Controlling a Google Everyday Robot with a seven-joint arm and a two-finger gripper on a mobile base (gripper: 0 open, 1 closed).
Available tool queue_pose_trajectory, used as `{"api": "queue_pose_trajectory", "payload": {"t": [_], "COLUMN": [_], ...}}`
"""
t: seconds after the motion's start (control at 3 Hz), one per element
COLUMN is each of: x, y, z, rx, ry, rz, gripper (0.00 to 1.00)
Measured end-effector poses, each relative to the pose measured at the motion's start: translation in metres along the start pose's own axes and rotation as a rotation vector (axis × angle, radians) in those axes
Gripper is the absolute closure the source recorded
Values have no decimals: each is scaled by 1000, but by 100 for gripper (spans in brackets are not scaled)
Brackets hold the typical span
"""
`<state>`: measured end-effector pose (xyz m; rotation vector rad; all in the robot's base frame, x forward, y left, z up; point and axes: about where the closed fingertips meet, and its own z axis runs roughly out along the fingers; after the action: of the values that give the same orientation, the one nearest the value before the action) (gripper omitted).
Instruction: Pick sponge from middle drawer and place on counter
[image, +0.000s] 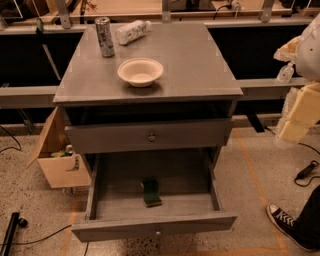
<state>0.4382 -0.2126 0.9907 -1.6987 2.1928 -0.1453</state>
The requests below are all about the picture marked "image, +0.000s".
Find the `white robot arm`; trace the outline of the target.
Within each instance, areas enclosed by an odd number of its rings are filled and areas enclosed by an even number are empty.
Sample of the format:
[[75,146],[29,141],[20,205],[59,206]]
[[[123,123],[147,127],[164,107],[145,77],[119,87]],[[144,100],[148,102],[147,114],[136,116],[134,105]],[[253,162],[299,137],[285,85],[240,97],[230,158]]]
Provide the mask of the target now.
[[308,81],[301,89],[290,89],[276,128],[279,140],[299,143],[320,120],[320,14],[300,36],[278,48],[274,58],[287,62],[277,75],[279,82],[289,83],[293,72]]

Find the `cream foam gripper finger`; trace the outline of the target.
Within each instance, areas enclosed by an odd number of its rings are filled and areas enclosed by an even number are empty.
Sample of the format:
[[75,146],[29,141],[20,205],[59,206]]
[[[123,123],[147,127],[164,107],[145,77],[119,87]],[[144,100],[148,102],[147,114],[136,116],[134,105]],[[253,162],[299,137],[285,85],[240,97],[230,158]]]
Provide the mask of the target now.
[[299,143],[319,121],[320,83],[312,82],[301,89],[291,88],[285,98],[276,136],[288,143]]
[[276,50],[273,58],[282,62],[297,61],[297,52],[300,42],[300,36],[294,37],[286,44]]

